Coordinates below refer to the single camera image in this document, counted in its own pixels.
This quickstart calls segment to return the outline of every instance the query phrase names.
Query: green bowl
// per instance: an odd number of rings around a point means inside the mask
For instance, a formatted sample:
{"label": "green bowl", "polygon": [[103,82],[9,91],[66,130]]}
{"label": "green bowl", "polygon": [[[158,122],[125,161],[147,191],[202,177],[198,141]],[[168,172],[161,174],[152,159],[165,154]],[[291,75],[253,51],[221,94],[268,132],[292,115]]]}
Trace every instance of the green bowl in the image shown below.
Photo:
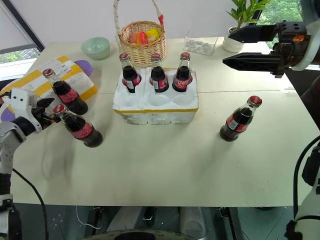
{"label": "green bowl", "polygon": [[100,60],[109,55],[110,43],[105,37],[93,37],[81,45],[81,50],[89,58],[93,60]]}

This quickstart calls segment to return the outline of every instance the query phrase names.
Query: wicker basket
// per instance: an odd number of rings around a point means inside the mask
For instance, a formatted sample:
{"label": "wicker basket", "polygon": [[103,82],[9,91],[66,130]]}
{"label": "wicker basket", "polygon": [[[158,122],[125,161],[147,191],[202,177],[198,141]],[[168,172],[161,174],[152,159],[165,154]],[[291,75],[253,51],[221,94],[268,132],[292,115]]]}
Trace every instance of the wicker basket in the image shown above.
{"label": "wicker basket", "polygon": [[[152,2],[155,6],[160,25],[153,21],[135,21],[125,26],[122,30],[120,29],[118,22],[119,0],[114,0],[113,3],[114,24],[121,49],[123,52],[129,54],[131,62],[138,67],[150,67],[152,65],[152,54],[158,53],[160,54],[161,58],[164,58],[167,53],[164,15],[159,9],[158,1],[152,0]],[[152,28],[156,28],[160,34],[160,37],[157,41],[143,45],[135,45],[130,43],[130,36],[133,32],[147,31]]]}

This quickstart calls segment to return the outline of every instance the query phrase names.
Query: potted plant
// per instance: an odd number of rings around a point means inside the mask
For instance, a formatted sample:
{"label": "potted plant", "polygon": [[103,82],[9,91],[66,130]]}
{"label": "potted plant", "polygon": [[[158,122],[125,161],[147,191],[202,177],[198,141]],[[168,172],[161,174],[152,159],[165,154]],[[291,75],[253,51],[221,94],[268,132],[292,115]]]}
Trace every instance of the potted plant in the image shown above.
{"label": "potted plant", "polygon": [[256,11],[266,9],[265,4],[271,0],[250,0],[250,5],[247,6],[247,0],[232,0],[237,9],[231,8],[227,13],[237,21],[237,26],[229,28],[228,35],[225,36],[223,41],[224,50],[230,53],[237,53],[241,51],[244,44],[242,42],[229,38],[229,34],[237,31],[243,24],[256,23],[258,20],[253,18]]}

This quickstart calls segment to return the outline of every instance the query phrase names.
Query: bottle label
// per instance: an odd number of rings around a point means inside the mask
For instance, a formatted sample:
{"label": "bottle label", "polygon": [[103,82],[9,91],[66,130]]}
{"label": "bottle label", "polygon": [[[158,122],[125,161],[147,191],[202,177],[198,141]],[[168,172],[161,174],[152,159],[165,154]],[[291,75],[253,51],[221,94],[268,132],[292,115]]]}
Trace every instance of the bottle label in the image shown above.
{"label": "bottle label", "polygon": [[78,96],[78,93],[73,88],[71,88],[67,94],[59,95],[59,98],[63,103],[67,104],[74,101]]}
{"label": "bottle label", "polygon": [[128,89],[135,89],[135,86],[137,86],[141,81],[141,76],[138,74],[138,76],[133,81],[128,81],[126,79],[122,79],[123,85],[125,85]]}
{"label": "bottle label", "polygon": [[152,81],[152,82],[153,82],[154,89],[156,89],[156,90],[162,90],[168,86],[167,78],[164,78],[160,81]]}
{"label": "bottle label", "polygon": [[188,84],[190,84],[191,82],[192,82],[192,76],[188,80],[180,80],[176,78],[174,80],[174,85],[178,89],[186,89]]}
{"label": "bottle label", "polygon": [[93,129],[94,127],[92,126],[92,124],[86,122],[83,128],[81,128],[78,131],[72,131],[71,133],[76,139],[85,139],[92,133]]}
{"label": "bottle label", "polygon": [[227,118],[226,124],[231,130],[238,132],[238,133],[244,132],[248,127],[248,125],[240,124],[240,123],[236,122],[232,115]]}

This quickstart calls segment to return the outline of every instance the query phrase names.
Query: basket handle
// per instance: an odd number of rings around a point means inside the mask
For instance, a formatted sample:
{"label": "basket handle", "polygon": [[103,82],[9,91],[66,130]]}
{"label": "basket handle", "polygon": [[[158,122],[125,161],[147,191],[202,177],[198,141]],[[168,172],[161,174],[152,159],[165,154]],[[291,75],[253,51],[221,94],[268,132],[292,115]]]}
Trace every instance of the basket handle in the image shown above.
{"label": "basket handle", "polygon": [[[118,3],[120,0],[114,0],[113,1],[113,18],[114,18],[114,25],[116,28],[116,34],[121,34],[121,28],[119,26],[119,17],[118,17]],[[162,28],[164,28],[164,14],[159,8],[158,0],[152,0],[153,5],[156,9],[156,14],[158,16],[158,19],[160,21],[160,25]]]}

